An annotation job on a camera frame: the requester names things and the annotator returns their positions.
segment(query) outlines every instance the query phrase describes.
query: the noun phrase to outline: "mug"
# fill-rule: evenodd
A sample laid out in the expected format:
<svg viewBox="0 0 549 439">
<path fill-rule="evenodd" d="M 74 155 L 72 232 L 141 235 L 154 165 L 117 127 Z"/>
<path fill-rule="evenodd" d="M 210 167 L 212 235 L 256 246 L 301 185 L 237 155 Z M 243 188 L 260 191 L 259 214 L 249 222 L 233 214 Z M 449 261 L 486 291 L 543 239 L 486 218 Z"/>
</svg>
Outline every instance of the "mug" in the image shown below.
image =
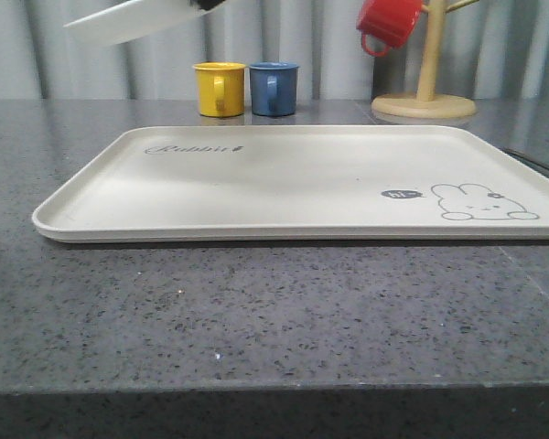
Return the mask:
<svg viewBox="0 0 549 439">
<path fill-rule="evenodd" d="M 413 32 L 423 0 L 367 0 L 358 15 L 356 28 L 362 33 L 361 44 L 366 53 L 382 57 L 391 48 L 399 48 Z M 366 45 L 372 35 L 384 43 L 384 50 L 376 52 Z"/>
<path fill-rule="evenodd" d="M 202 62 L 193 68 L 199 88 L 199 114 L 231 117 L 244 113 L 244 64 Z"/>
<path fill-rule="evenodd" d="M 292 62 L 257 62 L 249 68 L 253 113 L 271 117 L 294 114 L 299 66 Z"/>
</svg>

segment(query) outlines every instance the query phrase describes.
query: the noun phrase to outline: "tray rim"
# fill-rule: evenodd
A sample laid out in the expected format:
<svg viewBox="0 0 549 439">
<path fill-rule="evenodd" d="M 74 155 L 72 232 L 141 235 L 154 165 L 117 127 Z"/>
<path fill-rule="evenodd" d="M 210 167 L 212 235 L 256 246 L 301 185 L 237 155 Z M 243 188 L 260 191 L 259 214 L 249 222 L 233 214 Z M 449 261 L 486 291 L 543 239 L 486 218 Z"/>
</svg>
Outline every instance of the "tray rim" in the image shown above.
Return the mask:
<svg viewBox="0 0 549 439">
<path fill-rule="evenodd" d="M 516 169 L 526 173 L 531 179 L 536 180 L 535 183 L 543 183 L 549 186 L 549 178 L 537 173 L 533 169 L 529 168 L 519 160 L 513 159 L 504 154 L 498 147 L 486 142 L 479 136 L 471 133 L 462 128 L 444 125 L 368 125 L 368 124 L 301 124 L 301 125 L 218 125 L 218 126 L 199 126 L 199 125 L 159 125 L 159 126 L 145 126 L 138 127 L 121 133 L 115 138 L 108 146 L 91 159 L 86 165 L 84 165 L 78 172 L 76 172 L 71 178 L 69 178 L 63 185 L 55 190 L 49 197 L 47 197 L 42 203 L 40 203 L 32 212 L 31 220 L 35 225 L 38 232 L 54 241 L 67 242 L 67 243 L 95 243 L 95 242 L 159 242 L 159 241 L 272 241 L 272 240 L 293 240 L 293 241 L 308 241 L 308 240 L 540 240 L 549 239 L 549 226 L 544 228 L 529 228 L 524 226 L 511 226 L 511 227 L 496 227 L 496 226 L 475 226 L 477 230 L 482 233 L 468 233 L 468 229 L 474 227 L 466 226 L 448 226 L 447 231 L 440 232 L 436 226 L 415 226 L 414 232 L 411 231 L 411 226 L 371 226 L 370 224 L 350 224 L 350 225 L 322 225 L 322 224 L 262 224 L 257 226 L 255 224 L 218 224 L 218 225 L 202 225 L 202 226 L 175 226 L 175 227 L 154 227 L 145 229 L 135 228 L 117 228 L 117 229 L 84 229 L 84 230 L 70 230 L 61 227 L 54 227 L 48 225 L 40 219 L 42 210 L 49 207 L 49 205 L 56 200 L 59 195 L 68 189 L 68 187 L 74 185 L 77 180 L 84 178 L 86 174 L 92 171 L 93 165 L 100 162 L 107 155 L 112 155 L 114 150 L 117 149 L 118 144 L 123 143 L 127 138 L 135 137 L 140 134 L 146 134 L 146 132 L 158 132 L 162 130 L 175 130 L 182 129 L 186 131 L 231 131 L 231 130 L 258 130 L 258 131 L 274 131 L 280 134 L 281 129 L 290 131 L 300 130 L 324 130 L 334 129 L 340 131 L 350 131 L 366 129 L 379 132 L 390 131 L 413 131 L 418 130 L 421 132 L 427 132 L 428 134 L 444 134 L 450 132 L 457 136 L 463 136 L 472 139 L 474 142 L 478 142 L 482 146 L 482 151 L 494 158 L 502 159 L 504 161 L 511 161 Z M 199 233 L 179 235 L 185 231 L 196 230 Z M 266 230 L 271 230 L 273 233 L 264 233 Z M 301 232 L 300 236 L 296 236 L 300 230 L 307 230 L 308 232 Z M 341 232 L 339 234 L 330 233 L 333 230 L 351 230 L 350 232 Z M 527 235 L 522 235 L 523 231 L 529 231 Z M 117 237 L 96 237 L 85 238 L 82 237 L 85 234 L 106 234 L 115 233 L 123 235 L 125 233 L 132 233 L 133 237 L 117 236 Z"/>
</svg>

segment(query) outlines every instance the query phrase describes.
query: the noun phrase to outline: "blue cup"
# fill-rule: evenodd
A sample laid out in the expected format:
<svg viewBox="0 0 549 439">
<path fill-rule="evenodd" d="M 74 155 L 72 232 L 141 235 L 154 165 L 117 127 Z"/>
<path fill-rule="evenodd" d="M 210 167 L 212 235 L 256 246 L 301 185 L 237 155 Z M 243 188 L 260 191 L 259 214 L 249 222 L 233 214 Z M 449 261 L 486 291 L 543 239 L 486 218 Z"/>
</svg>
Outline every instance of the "blue cup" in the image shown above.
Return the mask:
<svg viewBox="0 0 549 439">
<path fill-rule="evenodd" d="M 258 62 L 248 67 L 253 113 L 271 117 L 294 114 L 299 66 L 291 62 Z"/>
</svg>

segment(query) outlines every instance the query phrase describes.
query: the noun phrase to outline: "cup handle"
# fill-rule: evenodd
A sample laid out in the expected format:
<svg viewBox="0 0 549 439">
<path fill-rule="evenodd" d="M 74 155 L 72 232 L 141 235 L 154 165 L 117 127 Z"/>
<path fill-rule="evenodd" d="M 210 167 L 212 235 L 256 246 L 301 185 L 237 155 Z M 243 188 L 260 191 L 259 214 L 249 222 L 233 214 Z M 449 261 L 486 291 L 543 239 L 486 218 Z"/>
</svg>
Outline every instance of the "cup handle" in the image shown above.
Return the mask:
<svg viewBox="0 0 549 439">
<path fill-rule="evenodd" d="M 266 80 L 266 94 L 268 96 L 268 110 L 276 112 L 276 95 L 278 94 L 278 83 L 276 76 L 269 76 Z"/>
<path fill-rule="evenodd" d="M 216 97 L 216 110 L 223 112 L 225 108 L 225 80 L 222 76 L 216 76 L 213 79 L 213 91 Z"/>
<path fill-rule="evenodd" d="M 366 44 L 366 37 L 367 35 L 362 33 L 362 38 L 361 38 L 362 48 L 366 53 L 368 53 L 369 55 L 372 55 L 373 57 L 383 57 L 391 49 L 391 47 L 388 44 L 384 44 L 384 49 L 382 50 L 382 52 L 375 52 L 374 50 L 369 48 L 368 45 Z"/>
</svg>

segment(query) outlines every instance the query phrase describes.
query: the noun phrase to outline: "yellow cup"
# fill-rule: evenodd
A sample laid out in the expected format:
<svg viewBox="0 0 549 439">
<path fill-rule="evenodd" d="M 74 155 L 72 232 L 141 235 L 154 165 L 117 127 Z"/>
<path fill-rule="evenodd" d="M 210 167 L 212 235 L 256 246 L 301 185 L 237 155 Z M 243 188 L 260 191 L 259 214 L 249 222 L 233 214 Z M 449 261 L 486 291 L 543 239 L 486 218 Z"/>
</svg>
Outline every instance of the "yellow cup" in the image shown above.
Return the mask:
<svg viewBox="0 0 549 439">
<path fill-rule="evenodd" d="M 193 68 L 198 80 L 200 114 L 231 117 L 244 113 L 244 64 L 202 62 Z"/>
</svg>

